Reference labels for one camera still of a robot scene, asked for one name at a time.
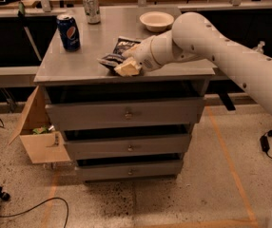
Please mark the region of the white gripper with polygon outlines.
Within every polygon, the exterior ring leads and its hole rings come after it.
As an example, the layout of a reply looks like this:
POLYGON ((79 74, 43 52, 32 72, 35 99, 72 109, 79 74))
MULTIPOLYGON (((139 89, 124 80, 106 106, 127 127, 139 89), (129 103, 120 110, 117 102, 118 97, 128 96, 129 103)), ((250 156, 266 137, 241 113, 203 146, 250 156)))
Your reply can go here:
POLYGON ((123 56, 127 58, 121 64, 114 68, 115 72, 120 76, 135 76, 143 71, 154 71, 161 68, 156 62, 151 50, 151 44, 155 39, 154 36, 146 38, 140 44, 137 44, 123 52, 123 56))

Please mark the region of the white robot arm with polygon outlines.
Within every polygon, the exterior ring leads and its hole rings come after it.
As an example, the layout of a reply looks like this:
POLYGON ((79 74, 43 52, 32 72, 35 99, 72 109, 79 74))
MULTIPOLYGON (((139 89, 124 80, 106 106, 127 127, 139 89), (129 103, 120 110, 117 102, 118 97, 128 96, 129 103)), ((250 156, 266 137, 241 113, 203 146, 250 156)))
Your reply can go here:
POLYGON ((180 15, 171 30, 146 38, 123 56, 115 67, 123 77, 207 59, 272 116, 272 58, 226 38, 197 12, 180 15))

